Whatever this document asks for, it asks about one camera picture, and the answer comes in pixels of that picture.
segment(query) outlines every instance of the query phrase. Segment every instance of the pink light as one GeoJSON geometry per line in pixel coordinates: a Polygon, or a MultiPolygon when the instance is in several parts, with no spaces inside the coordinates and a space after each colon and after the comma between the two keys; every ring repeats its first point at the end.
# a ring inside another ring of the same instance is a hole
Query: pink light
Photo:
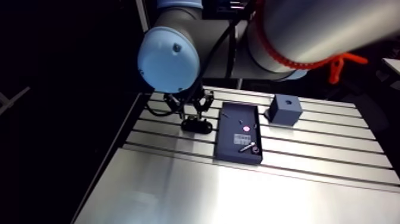
{"type": "Polygon", "coordinates": [[[244,126],[244,127],[243,127],[243,130],[244,130],[245,132],[248,132],[248,131],[250,130],[250,127],[249,127],[249,126],[244,126]]]}

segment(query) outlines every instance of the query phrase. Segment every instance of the black object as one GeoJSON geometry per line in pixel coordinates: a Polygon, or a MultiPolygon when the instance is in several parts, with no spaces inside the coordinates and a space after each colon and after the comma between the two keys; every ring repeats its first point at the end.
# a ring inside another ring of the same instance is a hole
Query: black object
{"type": "Polygon", "coordinates": [[[220,116],[217,146],[214,150],[215,159],[260,164],[263,160],[263,152],[259,125],[254,128],[255,124],[259,123],[257,106],[224,102],[221,114],[227,116],[220,116]],[[255,145],[249,150],[239,152],[252,142],[255,145]]]}
{"type": "Polygon", "coordinates": [[[269,110],[266,110],[264,115],[271,123],[293,126],[302,113],[298,97],[275,94],[269,110]]]}
{"type": "Polygon", "coordinates": [[[200,85],[188,102],[188,105],[192,104],[195,107],[197,113],[196,115],[188,116],[186,119],[185,107],[180,107],[180,105],[185,104],[188,94],[190,94],[189,91],[182,91],[177,94],[164,94],[164,101],[170,107],[171,111],[176,110],[179,113],[179,117],[183,120],[180,125],[182,130],[209,134],[213,130],[213,125],[206,119],[202,119],[202,113],[210,109],[211,104],[214,101],[214,92],[206,92],[203,86],[200,85]]]}
{"type": "Polygon", "coordinates": [[[209,134],[213,130],[213,125],[207,119],[197,120],[195,116],[189,116],[181,123],[180,127],[182,130],[200,134],[209,134]]]}

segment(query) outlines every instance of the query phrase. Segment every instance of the black cable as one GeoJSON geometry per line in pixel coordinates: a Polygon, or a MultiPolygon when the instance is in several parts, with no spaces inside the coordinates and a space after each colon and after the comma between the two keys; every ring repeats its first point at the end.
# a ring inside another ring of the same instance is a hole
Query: black cable
{"type": "Polygon", "coordinates": [[[201,79],[204,76],[205,71],[207,70],[207,67],[211,61],[211,59],[213,58],[213,55],[215,54],[215,52],[217,52],[218,48],[221,46],[221,44],[225,41],[225,38],[228,37],[228,35],[230,34],[230,32],[232,32],[232,30],[235,29],[236,25],[238,25],[240,23],[240,21],[242,20],[242,18],[249,18],[250,15],[253,12],[253,3],[255,2],[255,0],[250,0],[246,7],[239,12],[239,14],[237,15],[236,19],[234,19],[231,23],[229,23],[228,28],[226,28],[226,30],[222,33],[222,35],[220,36],[220,38],[218,38],[217,42],[214,44],[214,46],[212,47],[210,53],[207,55],[207,58],[204,61],[204,65],[202,66],[202,68],[200,69],[199,75],[197,76],[196,80],[194,81],[193,85],[190,87],[192,88],[189,95],[187,96],[187,98],[175,109],[175,110],[171,110],[169,112],[166,113],[156,113],[153,109],[151,109],[149,107],[149,104],[146,104],[146,108],[147,110],[153,114],[156,117],[166,117],[169,115],[172,115],[178,111],[180,111],[185,104],[187,104],[189,102],[189,100],[192,98],[193,94],[195,93],[197,87],[199,86],[201,79]]]}

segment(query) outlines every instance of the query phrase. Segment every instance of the screw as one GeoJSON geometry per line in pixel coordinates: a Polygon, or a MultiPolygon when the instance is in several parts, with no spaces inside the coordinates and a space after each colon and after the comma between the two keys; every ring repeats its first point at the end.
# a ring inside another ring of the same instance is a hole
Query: screw
{"type": "Polygon", "coordinates": [[[253,147],[254,145],[255,145],[254,142],[250,142],[250,144],[248,144],[247,146],[241,148],[241,149],[239,150],[239,152],[242,153],[242,152],[248,150],[250,147],[253,147]]]}
{"type": "Polygon", "coordinates": [[[174,46],[172,47],[172,49],[173,49],[175,52],[179,52],[179,51],[182,49],[182,47],[181,47],[179,44],[174,43],[174,46]]]}

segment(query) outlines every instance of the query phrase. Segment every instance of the red cable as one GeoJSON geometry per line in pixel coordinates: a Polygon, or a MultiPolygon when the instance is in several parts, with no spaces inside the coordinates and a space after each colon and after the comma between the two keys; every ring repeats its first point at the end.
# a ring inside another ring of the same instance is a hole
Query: red cable
{"type": "Polygon", "coordinates": [[[342,71],[342,68],[344,66],[344,59],[349,59],[351,61],[354,61],[359,64],[367,64],[368,60],[366,58],[350,54],[350,53],[343,53],[339,55],[335,55],[329,58],[326,58],[325,60],[318,61],[315,63],[297,63],[294,61],[291,61],[281,54],[279,54],[271,45],[271,43],[268,41],[268,39],[265,36],[264,29],[263,29],[263,12],[264,12],[264,1],[257,1],[257,11],[255,14],[255,22],[256,22],[256,30],[257,30],[257,36],[259,40],[261,41],[262,46],[264,49],[270,54],[270,56],[279,62],[280,64],[283,64],[286,67],[292,68],[292,69],[302,69],[302,70],[309,70],[309,69],[316,69],[318,67],[321,67],[327,63],[330,63],[330,76],[329,76],[329,82],[331,84],[336,84],[338,83],[340,79],[340,72],[342,71]]]}

